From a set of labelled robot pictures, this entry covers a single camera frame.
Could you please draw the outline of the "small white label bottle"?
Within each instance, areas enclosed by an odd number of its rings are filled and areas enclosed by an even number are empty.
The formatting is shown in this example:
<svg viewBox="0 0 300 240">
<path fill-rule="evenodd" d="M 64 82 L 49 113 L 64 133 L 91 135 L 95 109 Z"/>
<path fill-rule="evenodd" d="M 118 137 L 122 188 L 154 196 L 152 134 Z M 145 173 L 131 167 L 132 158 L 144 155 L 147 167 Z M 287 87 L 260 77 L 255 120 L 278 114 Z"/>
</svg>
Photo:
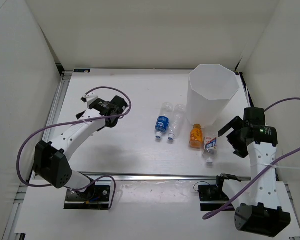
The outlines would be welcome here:
<svg viewBox="0 0 300 240">
<path fill-rule="evenodd" d="M 208 166 L 212 166 L 218 155 L 218 136 L 215 131 L 204 130 L 202 157 Z"/>
</svg>

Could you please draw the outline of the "orange juice bottle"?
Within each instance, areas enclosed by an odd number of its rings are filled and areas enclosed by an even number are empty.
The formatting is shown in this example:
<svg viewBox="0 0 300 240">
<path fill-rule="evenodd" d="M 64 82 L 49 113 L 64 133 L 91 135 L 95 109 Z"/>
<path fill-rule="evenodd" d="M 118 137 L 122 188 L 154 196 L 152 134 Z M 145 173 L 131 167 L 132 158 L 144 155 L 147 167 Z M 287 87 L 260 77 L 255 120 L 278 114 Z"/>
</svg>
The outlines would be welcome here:
<svg viewBox="0 0 300 240">
<path fill-rule="evenodd" d="M 200 149 L 203 145 L 203 132 L 200 124 L 194 124 L 190 132 L 189 146 L 191 148 Z"/>
</svg>

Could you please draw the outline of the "blue label plastic bottle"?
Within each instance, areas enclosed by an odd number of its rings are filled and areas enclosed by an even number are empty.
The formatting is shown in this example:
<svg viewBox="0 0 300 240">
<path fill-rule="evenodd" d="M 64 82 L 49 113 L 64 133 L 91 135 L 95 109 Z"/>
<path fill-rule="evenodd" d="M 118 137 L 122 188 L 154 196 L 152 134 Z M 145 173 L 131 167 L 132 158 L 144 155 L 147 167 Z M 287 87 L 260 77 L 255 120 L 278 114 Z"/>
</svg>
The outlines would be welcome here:
<svg viewBox="0 0 300 240">
<path fill-rule="evenodd" d="M 172 118 L 174 106 L 169 102 L 164 102 L 161 106 L 156 124 L 155 137 L 160 140 L 166 134 L 170 120 Z"/>
</svg>

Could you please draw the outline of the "clear plastic bottle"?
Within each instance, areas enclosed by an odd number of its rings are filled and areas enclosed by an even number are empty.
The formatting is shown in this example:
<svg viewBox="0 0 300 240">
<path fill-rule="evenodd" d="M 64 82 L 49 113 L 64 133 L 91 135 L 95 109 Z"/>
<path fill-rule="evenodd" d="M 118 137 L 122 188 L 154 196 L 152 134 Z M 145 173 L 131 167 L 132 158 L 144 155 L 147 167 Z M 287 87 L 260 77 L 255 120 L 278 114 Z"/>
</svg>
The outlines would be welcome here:
<svg viewBox="0 0 300 240">
<path fill-rule="evenodd" d="M 186 111 L 186 106 L 183 104 L 178 104 L 174 107 L 172 118 L 168 126 L 169 141 L 172 142 L 179 136 L 185 121 Z"/>
</svg>

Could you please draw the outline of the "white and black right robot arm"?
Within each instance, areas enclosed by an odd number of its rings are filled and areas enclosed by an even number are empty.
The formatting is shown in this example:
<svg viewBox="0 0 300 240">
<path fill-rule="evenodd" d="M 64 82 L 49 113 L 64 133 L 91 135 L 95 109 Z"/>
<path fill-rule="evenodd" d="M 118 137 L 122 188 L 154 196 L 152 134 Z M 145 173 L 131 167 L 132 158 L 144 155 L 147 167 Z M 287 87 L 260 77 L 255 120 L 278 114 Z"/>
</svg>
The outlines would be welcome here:
<svg viewBox="0 0 300 240">
<path fill-rule="evenodd" d="M 237 230 L 274 238 L 291 223 L 290 213 L 282 209 L 272 166 L 277 152 L 277 131 L 266 125 L 265 111 L 257 107 L 245 108 L 243 117 L 231 120 L 218 131 L 218 136 L 230 129 L 233 131 L 227 140 L 234 154 L 250 159 L 251 181 L 241 188 L 236 176 L 222 174 L 214 193 L 220 200 L 229 198 L 227 206 L 235 209 Z"/>
</svg>

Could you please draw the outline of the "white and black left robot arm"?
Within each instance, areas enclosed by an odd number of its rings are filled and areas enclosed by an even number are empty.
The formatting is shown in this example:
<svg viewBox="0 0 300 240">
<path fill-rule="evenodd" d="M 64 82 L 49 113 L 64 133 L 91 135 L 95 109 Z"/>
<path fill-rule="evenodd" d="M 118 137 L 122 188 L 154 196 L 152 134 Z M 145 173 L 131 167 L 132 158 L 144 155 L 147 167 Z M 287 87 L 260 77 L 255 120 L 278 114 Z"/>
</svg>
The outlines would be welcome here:
<svg viewBox="0 0 300 240">
<path fill-rule="evenodd" d="M 81 100 L 87 103 L 87 109 L 76 115 L 79 123 L 72 124 L 51 141 L 42 140 L 36 145 L 34 171 L 55 188 L 77 190 L 83 200 L 90 200 L 95 194 L 95 188 L 90 184 L 92 181 L 72 170 L 69 160 L 95 132 L 115 127 L 128 104 L 117 95 L 111 101 L 105 101 L 90 93 Z"/>
</svg>

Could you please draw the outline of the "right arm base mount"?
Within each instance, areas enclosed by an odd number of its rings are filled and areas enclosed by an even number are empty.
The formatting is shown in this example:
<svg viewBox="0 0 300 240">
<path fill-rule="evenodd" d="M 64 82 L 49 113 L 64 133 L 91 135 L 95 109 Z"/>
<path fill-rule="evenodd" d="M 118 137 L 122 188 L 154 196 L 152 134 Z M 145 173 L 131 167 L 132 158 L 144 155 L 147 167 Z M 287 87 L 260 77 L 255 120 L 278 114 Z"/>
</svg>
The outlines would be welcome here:
<svg viewBox="0 0 300 240">
<path fill-rule="evenodd" d="M 194 184 L 193 190 L 199 194 L 201 212 L 215 211 L 230 200 L 223 192 L 225 180 L 241 182 L 241 180 L 239 180 L 235 175 L 221 174 L 216 177 L 215 183 L 199 181 Z"/>
</svg>

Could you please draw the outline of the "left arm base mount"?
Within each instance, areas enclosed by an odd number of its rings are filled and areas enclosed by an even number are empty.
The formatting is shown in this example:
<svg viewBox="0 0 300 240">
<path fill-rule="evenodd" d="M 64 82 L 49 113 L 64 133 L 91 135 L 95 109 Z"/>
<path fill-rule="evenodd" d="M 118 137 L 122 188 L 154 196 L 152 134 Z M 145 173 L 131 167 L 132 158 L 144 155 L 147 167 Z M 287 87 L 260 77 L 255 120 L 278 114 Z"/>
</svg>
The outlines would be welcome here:
<svg viewBox="0 0 300 240">
<path fill-rule="evenodd" d="M 110 181 L 97 182 L 88 191 L 67 190 L 64 199 L 64 210 L 109 210 L 112 184 Z"/>
</svg>

